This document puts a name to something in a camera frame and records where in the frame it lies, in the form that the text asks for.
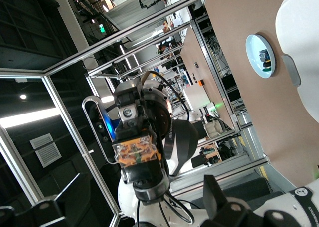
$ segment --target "bolt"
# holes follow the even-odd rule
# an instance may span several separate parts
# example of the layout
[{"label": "bolt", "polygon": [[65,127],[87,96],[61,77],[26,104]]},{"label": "bolt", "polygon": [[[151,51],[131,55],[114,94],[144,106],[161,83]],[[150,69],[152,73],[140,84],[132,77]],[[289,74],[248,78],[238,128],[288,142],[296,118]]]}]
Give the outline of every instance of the bolt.
[{"label": "bolt", "polygon": [[284,219],[284,216],[276,211],[272,212],[272,216],[278,221],[282,221]]},{"label": "bolt", "polygon": [[233,211],[240,211],[241,208],[238,204],[231,204],[230,205],[230,208],[233,210]]},{"label": "bolt", "polygon": [[128,126],[129,127],[134,127],[134,126],[136,126],[136,123],[131,120],[131,121],[128,122]]},{"label": "bolt", "polygon": [[130,116],[132,116],[132,110],[130,110],[129,108],[126,108],[123,110],[123,114],[126,117],[130,117]]}]

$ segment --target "wire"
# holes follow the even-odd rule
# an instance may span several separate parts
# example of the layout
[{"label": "wire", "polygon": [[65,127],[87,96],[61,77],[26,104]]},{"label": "wire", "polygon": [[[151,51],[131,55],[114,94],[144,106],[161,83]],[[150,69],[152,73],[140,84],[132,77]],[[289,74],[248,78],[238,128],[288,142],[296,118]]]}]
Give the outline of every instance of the wire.
[{"label": "wire", "polygon": [[142,86],[144,85],[146,79],[148,78],[148,76],[150,75],[150,72],[149,71],[146,71],[141,79],[141,83],[142,83]]},{"label": "wire", "polygon": [[108,113],[110,110],[116,108],[116,104],[112,104],[111,106],[109,106],[108,108],[106,108],[106,112]]},{"label": "wire", "polygon": [[164,211],[163,211],[163,208],[161,207],[160,202],[159,202],[159,209],[160,209],[161,215],[164,217],[164,220],[165,220],[165,222],[166,222],[166,224],[167,224],[167,227],[170,227],[170,225],[169,225],[169,223],[168,223],[168,220],[167,220],[167,218],[166,218],[166,215],[165,215],[165,213],[164,213]]},{"label": "wire", "polygon": [[173,88],[173,86],[162,76],[160,75],[158,72],[154,72],[154,71],[148,71],[150,74],[155,74],[156,76],[158,76],[160,79],[162,79],[169,87],[170,89],[176,94],[176,97],[180,100],[181,104],[184,106],[186,112],[187,112],[187,121],[189,121],[189,110],[184,102],[184,100],[180,97],[180,95],[178,94],[178,92]]},{"label": "wire", "polygon": [[168,205],[168,207],[178,216],[180,217],[182,220],[184,220],[185,222],[189,223],[189,224],[193,224],[195,221],[194,215],[190,212],[190,210],[182,203],[180,202],[178,199],[176,199],[169,191],[165,193],[169,199],[179,205],[179,207],[188,215],[189,218],[186,218],[185,216],[183,216],[180,212],[178,212],[173,206],[171,206],[171,204],[164,199],[165,203]]},{"label": "wire", "polygon": [[138,227],[140,227],[140,200],[138,200],[138,208],[136,210],[136,222],[138,224]]},{"label": "wire", "polygon": [[198,205],[194,204],[193,202],[190,202],[190,201],[187,201],[187,200],[181,200],[181,199],[179,199],[179,201],[184,201],[184,202],[190,203],[191,205],[195,206],[196,208],[201,209],[201,207],[199,207]]}]

